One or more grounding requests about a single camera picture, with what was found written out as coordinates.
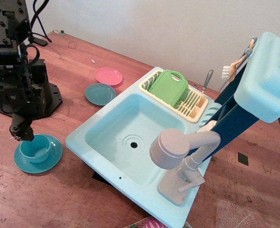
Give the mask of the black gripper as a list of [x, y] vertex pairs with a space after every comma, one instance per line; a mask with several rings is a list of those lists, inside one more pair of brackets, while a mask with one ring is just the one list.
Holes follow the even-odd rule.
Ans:
[[31, 128], [34, 115], [12, 114], [12, 122], [9, 128], [11, 135], [17, 141], [33, 141], [34, 133]]

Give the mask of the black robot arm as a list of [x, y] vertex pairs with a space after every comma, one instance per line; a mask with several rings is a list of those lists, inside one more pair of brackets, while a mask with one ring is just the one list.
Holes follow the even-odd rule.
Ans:
[[0, 112], [10, 115], [9, 128], [18, 141], [32, 141], [35, 98], [32, 65], [39, 57], [29, 61], [24, 41], [31, 35], [26, 3], [23, 0], [0, 0]]

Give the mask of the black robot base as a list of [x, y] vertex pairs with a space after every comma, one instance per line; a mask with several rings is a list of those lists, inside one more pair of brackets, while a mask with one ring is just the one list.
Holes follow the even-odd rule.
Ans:
[[62, 103], [58, 87], [48, 81], [45, 61], [30, 61], [29, 81], [22, 65], [0, 65], [0, 113], [37, 120]]

